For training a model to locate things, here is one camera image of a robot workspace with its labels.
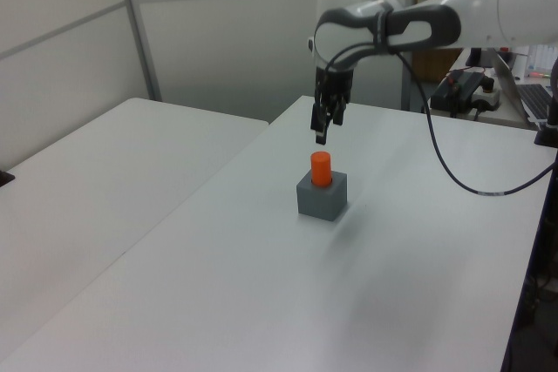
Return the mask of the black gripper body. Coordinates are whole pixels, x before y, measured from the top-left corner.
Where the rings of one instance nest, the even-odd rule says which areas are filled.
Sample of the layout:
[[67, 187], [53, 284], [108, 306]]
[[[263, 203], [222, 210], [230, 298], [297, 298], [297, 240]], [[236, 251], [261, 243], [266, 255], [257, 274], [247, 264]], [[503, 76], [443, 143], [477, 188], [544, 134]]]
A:
[[315, 100], [319, 104], [325, 104], [331, 99], [342, 98], [346, 103], [350, 102], [354, 71], [325, 71], [316, 68]]

